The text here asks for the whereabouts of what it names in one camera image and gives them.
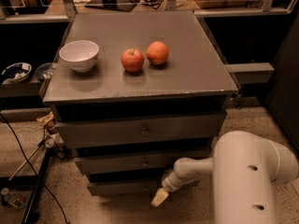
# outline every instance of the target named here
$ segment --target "concrete floor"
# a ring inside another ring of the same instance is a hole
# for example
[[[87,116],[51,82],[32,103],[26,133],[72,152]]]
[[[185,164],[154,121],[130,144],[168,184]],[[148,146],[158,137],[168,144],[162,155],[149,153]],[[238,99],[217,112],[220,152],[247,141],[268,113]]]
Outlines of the concrete floor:
[[[227,109],[227,118],[220,136],[229,131],[241,130],[258,134],[288,146],[290,142],[279,128],[274,118],[262,106]],[[11,126],[19,136],[25,153],[30,154],[43,137],[43,129],[36,122],[37,117],[48,114],[48,110],[35,112],[6,112]],[[23,162],[20,148],[0,119],[0,176],[10,176]],[[45,150],[39,149],[31,159],[38,170]],[[30,175],[31,169],[26,166],[20,175]],[[126,223],[159,223],[159,224],[212,224],[214,222],[213,191],[211,176],[203,176],[197,187],[180,189],[160,207],[150,206],[151,196],[148,193],[117,196],[91,196],[86,188],[87,178],[76,167],[73,159],[60,160],[52,158],[45,183],[59,200],[67,219],[72,224],[126,224]],[[279,224],[299,224],[299,195],[296,184],[273,187]],[[63,214],[46,190],[42,191],[37,210],[40,214],[38,224],[65,223]],[[24,210],[11,206],[0,206],[0,223],[21,223]]]

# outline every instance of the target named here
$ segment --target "cabinet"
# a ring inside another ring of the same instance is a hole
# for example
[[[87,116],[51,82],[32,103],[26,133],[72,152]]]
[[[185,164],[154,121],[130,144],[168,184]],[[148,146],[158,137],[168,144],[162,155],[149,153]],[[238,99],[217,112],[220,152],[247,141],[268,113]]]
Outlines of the cabinet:
[[[79,39],[98,44],[97,65],[82,75],[58,61],[43,102],[92,195],[155,191],[177,158],[208,156],[237,88],[192,12],[78,14],[66,43]],[[122,52],[155,40],[167,64],[125,72]]]

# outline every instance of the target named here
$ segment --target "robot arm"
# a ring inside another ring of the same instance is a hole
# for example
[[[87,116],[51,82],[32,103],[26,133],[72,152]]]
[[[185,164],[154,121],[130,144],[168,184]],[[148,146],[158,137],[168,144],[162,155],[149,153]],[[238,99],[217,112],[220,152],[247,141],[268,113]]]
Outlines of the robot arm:
[[[217,224],[277,224],[271,185],[284,185],[299,175],[298,161],[286,147],[252,133],[229,132],[218,141],[213,158],[176,161],[163,177],[152,204],[169,192],[213,174]]]

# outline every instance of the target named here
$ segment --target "apple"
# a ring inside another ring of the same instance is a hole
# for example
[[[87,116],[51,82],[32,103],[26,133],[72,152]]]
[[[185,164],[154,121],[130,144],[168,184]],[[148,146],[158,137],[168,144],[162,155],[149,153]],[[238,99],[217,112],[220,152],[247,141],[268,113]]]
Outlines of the apple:
[[[167,61],[169,50],[161,41],[151,43],[147,49],[147,58],[154,65],[160,65]]]
[[[139,49],[127,49],[121,55],[121,64],[128,72],[139,71],[144,63],[144,56]]]

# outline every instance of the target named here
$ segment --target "small bowl with contents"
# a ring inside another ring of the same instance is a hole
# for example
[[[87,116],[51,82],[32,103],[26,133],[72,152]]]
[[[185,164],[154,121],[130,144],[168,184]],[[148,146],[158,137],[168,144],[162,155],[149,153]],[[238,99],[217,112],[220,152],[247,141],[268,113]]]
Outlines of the small bowl with contents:
[[[36,77],[40,81],[44,81],[46,78],[51,78],[54,72],[52,63],[43,63],[39,65],[35,71]]]
[[[69,68],[86,73],[97,63],[99,47],[92,41],[78,40],[65,44],[59,51],[63,64]]]
[[[2,76],[9,81],[22,82],[29,77],[31,70],[29,63],[14,63],[2,72]]]

